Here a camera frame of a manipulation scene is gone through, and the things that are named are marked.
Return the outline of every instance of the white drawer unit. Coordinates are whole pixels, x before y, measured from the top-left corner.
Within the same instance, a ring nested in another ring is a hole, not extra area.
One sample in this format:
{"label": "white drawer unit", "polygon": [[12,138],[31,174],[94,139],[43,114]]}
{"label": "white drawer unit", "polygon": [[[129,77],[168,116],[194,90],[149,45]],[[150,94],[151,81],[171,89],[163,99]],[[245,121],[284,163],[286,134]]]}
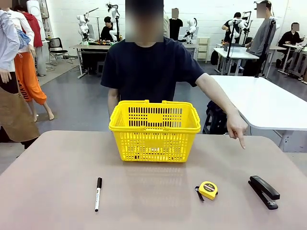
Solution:
{"label": "white drawer unit", "polygon": [[207,63],[207,51],[210,44],[209,37],[198,37],[197,60],[204,60]]}

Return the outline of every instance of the black stapler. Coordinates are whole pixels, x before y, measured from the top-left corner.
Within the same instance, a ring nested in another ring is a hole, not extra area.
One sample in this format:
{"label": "black stapler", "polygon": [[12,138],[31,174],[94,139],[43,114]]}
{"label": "black stapler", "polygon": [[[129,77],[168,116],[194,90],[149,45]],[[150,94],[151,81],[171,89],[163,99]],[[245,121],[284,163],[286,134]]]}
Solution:
{"label": "black stapler", "polygon": [[267,182],[262,180],[259,176],[251,176],[249,185],[255,190],[257,195],[263,201],[263,203],[268,207],[269,210],[278,209],[278,205],[275,203],[275,200],[280,199],[280,194]]}

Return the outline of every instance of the yellow tape measure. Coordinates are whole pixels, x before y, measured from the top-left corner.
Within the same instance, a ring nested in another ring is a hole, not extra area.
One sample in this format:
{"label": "yellow tape measure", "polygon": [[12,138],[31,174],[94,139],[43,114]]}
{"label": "yellow tape measure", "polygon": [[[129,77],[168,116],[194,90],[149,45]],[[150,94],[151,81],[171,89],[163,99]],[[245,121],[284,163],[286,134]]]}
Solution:
{"label": "yellow tape measure", "polygon": [[214,200],[215,196],[218,194],[217,186],[210,181],[201,183],[198,191],[200,194],[211,200]]}

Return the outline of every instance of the gray t-shirt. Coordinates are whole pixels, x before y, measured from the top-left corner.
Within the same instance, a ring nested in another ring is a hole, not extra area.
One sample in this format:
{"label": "gray t-shirt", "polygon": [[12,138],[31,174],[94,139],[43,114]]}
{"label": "gray t-shirt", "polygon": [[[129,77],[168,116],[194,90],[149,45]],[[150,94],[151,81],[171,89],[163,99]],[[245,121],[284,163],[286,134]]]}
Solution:
{"label": "gray t-shirt", "polygon": [[[264,47],[264,43],[265,43],[268,31],[269,31],[270,23],[271,23],[270,19],[265,19],[263,21],[263,23],[261,24],[261,26],[259,27],[259,29],[256,33],[256,36],[254,38],[253,43],[251,44],[250,49],[248,50],[249,53],[256,55],[258,57],[261,56],[262,50],[263,50],[263,47]],[[272,32],[271,32],[271,35],[270,35],[270,38],[269,38],[269,45],[267,47],[267,50],[265,51],[266,54],[269,52],[270,45],[271,45],[272,40],[274,38],[275,32],[276,32],[276,24],[274,24],[274,27],[273,27]]]}

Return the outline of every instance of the basket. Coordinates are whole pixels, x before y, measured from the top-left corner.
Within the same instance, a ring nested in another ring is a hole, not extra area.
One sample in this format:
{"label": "basket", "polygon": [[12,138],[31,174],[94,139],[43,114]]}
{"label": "basket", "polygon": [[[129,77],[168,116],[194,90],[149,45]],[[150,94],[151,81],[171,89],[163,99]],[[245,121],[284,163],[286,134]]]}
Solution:
{"label": "basket", "polygon": [[201,125],[191,103],[121,101],[109,129],[123,161],[186,162]]}

